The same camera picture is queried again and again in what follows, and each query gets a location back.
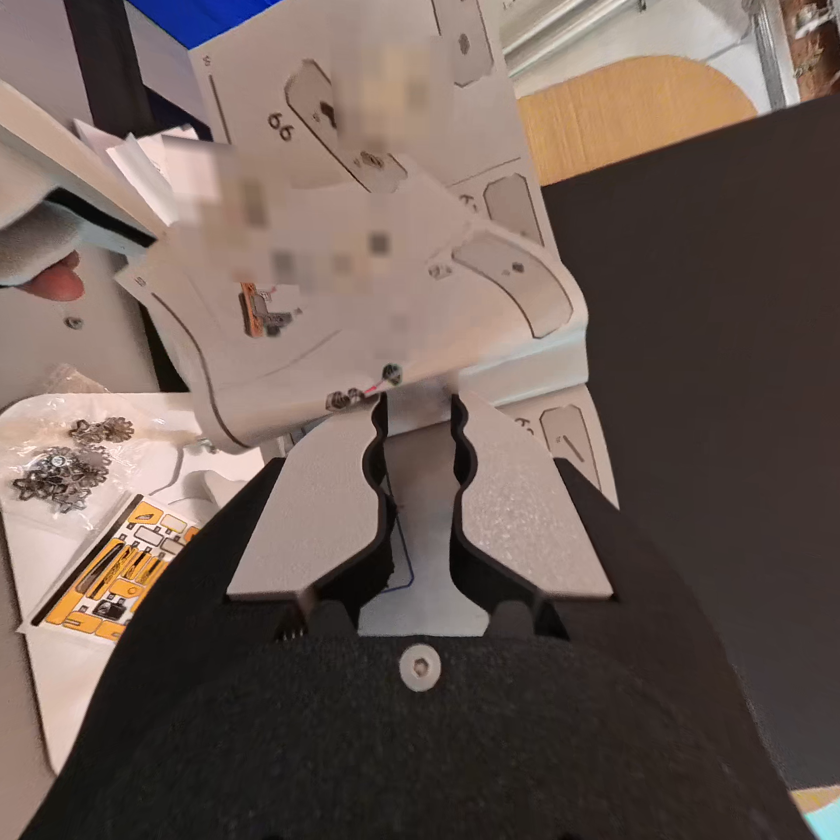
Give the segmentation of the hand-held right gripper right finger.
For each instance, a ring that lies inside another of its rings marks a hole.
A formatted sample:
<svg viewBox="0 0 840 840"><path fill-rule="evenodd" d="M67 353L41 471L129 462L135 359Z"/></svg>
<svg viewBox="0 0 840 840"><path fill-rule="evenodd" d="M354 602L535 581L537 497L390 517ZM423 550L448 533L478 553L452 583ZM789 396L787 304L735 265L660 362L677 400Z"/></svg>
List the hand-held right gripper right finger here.
<svg viewBox="0 0 840 840"><path fill-rule="evenodd" d="M608 600L613 587L550 451L471 392L454 395L451 434L459 484L453 537L476 572L451 556L473 601Z"/></svg>

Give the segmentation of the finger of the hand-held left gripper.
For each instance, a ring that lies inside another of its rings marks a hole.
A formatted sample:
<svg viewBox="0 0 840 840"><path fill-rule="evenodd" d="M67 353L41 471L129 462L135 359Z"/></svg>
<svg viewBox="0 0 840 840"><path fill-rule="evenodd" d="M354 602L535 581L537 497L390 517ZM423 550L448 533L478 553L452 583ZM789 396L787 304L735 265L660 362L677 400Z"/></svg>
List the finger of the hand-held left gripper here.
<svg viewBox="0 0 840 840"><path fill-rule="evenodd" d="M91 222L79 222L80 241L126 258L140 258L155 243L155 237L129 227L121 233Z"/></svg>
<svg viewBox="0 0 840 840"><path fill-rule="evenodd" d="M60 188L143 235L165 226L112 165L15 88L1 83L2 143L39 166Z"/></svg>

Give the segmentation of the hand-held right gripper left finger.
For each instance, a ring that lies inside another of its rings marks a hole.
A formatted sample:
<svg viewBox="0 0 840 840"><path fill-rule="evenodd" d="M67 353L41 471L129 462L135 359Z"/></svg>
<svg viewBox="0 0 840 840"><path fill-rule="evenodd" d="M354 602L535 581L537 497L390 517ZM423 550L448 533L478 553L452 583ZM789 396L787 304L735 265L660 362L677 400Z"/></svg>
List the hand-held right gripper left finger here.
<svg viewBox="0 0 840 840"><path fill-rule="evenodd" d="M389 581L386 395L333 414L286 458L227 587L240 601L367 603Z"/></svg>

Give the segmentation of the blue plastic bin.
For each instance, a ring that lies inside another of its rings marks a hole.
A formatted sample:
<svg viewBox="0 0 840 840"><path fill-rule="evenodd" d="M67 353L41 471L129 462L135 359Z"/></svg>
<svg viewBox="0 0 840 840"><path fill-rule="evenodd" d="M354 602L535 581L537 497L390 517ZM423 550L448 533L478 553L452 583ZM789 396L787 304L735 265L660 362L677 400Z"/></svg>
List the blue plastic bin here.
<svg viewBox="0 0 840 840"><path fill-rule="evenodd" d="M187 49L226 34L278 1L128 1Z"/></svg>

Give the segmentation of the lego instruction booklet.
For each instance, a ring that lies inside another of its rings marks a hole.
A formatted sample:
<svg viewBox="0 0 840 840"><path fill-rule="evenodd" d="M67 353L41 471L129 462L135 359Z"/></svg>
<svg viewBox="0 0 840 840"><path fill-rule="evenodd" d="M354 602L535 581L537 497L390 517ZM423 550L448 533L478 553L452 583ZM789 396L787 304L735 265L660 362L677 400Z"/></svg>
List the lego instruction booklet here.
<svg viewBox="0 0 840 840"><path fill-rule="evenodd" d="M220 448L384 392L394 434L474 391L616 483L498 2L277 2L178 33L212 143L101 155L172 227L118 274Z"/></svg>

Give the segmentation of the person's left hand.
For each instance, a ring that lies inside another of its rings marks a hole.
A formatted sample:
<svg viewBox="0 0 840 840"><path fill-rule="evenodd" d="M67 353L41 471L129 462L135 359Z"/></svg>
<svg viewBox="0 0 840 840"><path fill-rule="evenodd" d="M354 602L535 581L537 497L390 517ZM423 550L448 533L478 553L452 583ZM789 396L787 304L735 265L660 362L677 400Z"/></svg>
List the person's left hand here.
<svg viewBox="0 0 840 840"><path fill-rule="evenodd" d="M73 302L84 296L85 288L77 273L80 256L76 250L38 274L23 286L28 294L48 301Z"/></svg>

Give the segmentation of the orange printed leaflet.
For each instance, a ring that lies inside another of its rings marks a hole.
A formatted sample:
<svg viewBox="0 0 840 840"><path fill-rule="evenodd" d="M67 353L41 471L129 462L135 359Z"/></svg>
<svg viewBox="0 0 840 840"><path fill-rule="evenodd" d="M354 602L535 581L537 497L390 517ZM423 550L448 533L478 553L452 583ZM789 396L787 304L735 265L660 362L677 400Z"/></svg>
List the orange printed leaflet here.
<svg viewBox="0 0 840 840"><path fill-rule="evenodd" d="M20 627L92 647L113 647L203 521L138 494L59 574Z"/></svg>

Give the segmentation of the dark flat panel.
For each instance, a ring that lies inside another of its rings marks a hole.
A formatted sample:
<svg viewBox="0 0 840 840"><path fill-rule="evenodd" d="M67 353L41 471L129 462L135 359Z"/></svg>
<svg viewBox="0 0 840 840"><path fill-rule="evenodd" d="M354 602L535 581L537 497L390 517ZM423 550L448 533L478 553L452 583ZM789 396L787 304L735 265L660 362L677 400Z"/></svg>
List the dark flat panel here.
<svg viewBox="0 0 840 840"><path fill-rule="evenodd" d="M837 784L838 94L542 194L619 505L717 629L784 781Z"/></svg>

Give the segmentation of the clear bag of black parts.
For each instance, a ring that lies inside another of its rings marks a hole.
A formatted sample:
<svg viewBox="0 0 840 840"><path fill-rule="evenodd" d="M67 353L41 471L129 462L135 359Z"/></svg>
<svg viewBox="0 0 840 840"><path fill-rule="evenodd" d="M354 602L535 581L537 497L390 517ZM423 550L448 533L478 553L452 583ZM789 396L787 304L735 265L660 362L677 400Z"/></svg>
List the clear bag of black parts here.
<svg viewBox="0 0 840 840"><path fill-rule="evenodd" d="M215 454L199 433L162 411L55 364L42 392L2 411L2 504L45 529L92 530L136 491L145 470L171 487L188 455Z"/></svg>

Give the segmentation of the white oval tray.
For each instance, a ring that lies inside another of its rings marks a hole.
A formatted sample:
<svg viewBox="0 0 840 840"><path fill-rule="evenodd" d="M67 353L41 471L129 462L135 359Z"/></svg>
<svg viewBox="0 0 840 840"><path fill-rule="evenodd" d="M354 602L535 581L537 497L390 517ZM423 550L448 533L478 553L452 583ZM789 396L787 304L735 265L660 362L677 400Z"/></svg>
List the white oval tray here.
<svg viewBox="0 0 840 840"><path fill-rule="evenodd" d="M67 514L42 500L21 501L12 481L51 447L70 447L70 426L79 419L131 421L134 435L109 445L106 481L87 506ZM156 497L189 522L205 523L216 507L203 473L249 480L264 459L257 449L242 455L211 453L188 394L65 393L29 397L2 414L2 514L17 602L49 766L61 770L77 738L93 691L113 646L80 633L63 634L32 623L59 578L82 559L111 520L138 495Z"/></svg>

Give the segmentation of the round wooden board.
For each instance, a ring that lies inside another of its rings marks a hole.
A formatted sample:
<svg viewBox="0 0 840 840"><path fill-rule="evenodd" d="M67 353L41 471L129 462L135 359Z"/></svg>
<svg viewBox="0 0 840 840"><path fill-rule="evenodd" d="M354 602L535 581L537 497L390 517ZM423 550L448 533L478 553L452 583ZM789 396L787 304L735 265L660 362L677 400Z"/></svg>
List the round wooden board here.
<svg viewBox="0 0 840 840"><path fill-rule="evenodd" d="M622 59L518 100L541 186L759 116L719 70L677 56Z"/></svg>

